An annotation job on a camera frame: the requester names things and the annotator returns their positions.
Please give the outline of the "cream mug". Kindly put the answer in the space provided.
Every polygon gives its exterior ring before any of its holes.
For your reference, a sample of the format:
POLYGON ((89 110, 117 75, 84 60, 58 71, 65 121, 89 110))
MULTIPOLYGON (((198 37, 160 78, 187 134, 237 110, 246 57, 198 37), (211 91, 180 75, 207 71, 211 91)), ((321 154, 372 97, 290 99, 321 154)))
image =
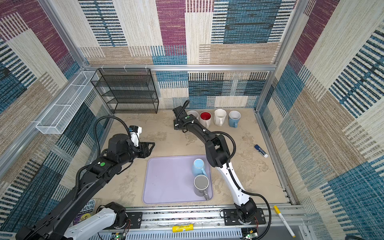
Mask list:
POLYGON ((188 112, 187 112, 187 115, 188 115, 188 116, 189 116, 189 115, 192 115, 192 116, 194 116, 197 120, 199 119, 199 113, 196 112, 196 111, 188 111, 188 112))

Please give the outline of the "white round mug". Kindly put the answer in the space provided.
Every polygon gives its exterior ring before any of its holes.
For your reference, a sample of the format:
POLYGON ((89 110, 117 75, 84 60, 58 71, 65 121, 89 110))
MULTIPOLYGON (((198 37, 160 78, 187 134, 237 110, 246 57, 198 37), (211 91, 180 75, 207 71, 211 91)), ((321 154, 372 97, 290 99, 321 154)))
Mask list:
POLYGON ((202 112, 199 116, 199 122, 204 128, 208 128, 211 124, 212 115, 209 112, 202 112))

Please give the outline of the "white tall mug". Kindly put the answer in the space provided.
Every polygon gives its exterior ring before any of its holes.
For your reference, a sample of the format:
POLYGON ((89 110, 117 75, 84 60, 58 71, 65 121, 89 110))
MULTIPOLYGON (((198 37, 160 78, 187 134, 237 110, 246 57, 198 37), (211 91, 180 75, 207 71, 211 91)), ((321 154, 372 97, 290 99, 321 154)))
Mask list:
POLYGON ((225 122, 227 112, 223 109, 217 109, 214 112, 214 124, 218 127, 222 126, 225 122))

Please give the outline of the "light blue mug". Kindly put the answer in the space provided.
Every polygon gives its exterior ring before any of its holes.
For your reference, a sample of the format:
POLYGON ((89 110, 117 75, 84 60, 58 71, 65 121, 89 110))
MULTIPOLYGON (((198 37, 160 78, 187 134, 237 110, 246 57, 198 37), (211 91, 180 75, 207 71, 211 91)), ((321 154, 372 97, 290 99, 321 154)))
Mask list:
POLYGON ((205 171, 205 162, 202 159, 195 159, 192 165, 192 173, 196 177, 198 175, 208 176, 205 171))

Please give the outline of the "teal blue square mug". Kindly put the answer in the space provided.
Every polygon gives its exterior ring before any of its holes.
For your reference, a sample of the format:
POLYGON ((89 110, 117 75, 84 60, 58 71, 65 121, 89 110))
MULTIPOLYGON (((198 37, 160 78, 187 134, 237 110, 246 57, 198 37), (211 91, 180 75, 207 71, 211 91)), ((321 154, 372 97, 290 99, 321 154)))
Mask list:
POLYGON ((229 113, 229 126, 232 128, 237 128, 239 121, 241 119, 241 113, 238 111, 230 111, 229 113))

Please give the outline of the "grey mug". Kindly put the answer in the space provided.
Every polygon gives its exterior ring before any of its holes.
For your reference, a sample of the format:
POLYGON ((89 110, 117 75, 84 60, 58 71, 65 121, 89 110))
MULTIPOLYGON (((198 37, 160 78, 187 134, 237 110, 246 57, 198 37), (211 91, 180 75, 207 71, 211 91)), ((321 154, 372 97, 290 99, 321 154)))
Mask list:
POLYGON ((208 194, 209 179, 205 175, 197 175, 194 179, 194 192, 198 197, 204 197, 206 201, 210 200, 208 194))

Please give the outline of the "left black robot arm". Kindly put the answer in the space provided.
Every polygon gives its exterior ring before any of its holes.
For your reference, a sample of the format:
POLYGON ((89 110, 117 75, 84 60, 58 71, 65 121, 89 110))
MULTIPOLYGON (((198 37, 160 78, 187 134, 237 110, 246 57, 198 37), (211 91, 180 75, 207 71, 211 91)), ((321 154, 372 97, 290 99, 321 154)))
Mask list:
POLYGON ((113 119, 123 125, 126 133, 110 138, 108 148, 99 150, 93 162, 78 170, 74 188, 32 227, 23 226, 16 233, 17 240, 87 240, 105 228, 126 223, 125 209, 112 203, 91 218, 71 226, 89 200, 114 176, 125 171, 123 165, 132 165, 136 158, 149 157, 156 145, 154 142, 140 141, 138 126, 127 126, 117 117, 113 119))

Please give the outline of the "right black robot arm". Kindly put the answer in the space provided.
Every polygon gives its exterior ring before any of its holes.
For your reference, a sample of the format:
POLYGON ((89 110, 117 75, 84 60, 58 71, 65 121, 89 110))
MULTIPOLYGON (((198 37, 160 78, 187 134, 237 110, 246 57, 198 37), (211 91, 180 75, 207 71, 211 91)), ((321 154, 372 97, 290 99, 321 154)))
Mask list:
POLYGON ((174 129, 190 132, 197 136, 205 145, 206 156, 211 167, 216 168, 226 181, 236 207, 236 213, 242 224, 254 220, 257 213, 257 206, 253 197, 261 198, 268 209, 268 226, 272 222, 272 211, 267 199, 261 194, 250 193, 244 190, 232 165, 232 158, 236 153, 236 143, 227 133, 222 131, 209 131, 193 115, 188 115, 186 107, 190 101, 187 100, 182 106, 173 109, 175 115, 174 129))

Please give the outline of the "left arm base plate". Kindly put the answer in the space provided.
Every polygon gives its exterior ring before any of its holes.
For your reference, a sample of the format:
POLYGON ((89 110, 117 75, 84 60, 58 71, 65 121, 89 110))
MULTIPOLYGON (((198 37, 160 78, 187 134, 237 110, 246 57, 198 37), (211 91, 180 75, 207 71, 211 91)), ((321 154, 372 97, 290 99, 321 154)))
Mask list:
POLYGON ((124 225, 122 229, 128 231, 131 229, 140 229, 143 219, 143 212, 126 212, 124 225))

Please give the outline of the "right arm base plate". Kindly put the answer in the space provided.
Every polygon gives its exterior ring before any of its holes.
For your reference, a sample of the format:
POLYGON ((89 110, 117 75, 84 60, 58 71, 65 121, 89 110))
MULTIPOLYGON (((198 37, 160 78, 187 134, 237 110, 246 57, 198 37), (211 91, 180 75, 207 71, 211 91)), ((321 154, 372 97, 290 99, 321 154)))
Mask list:
POLYGON ((252 217, 251 221, 248 223, 243 223, 240 221, 236 209, 222 209, 220 211, 220 217, 224 219, 226 226, 235 226, 235 225, 265 225, 267 220, 265 218, 263 209, 257 208, 256 213, 252 217))

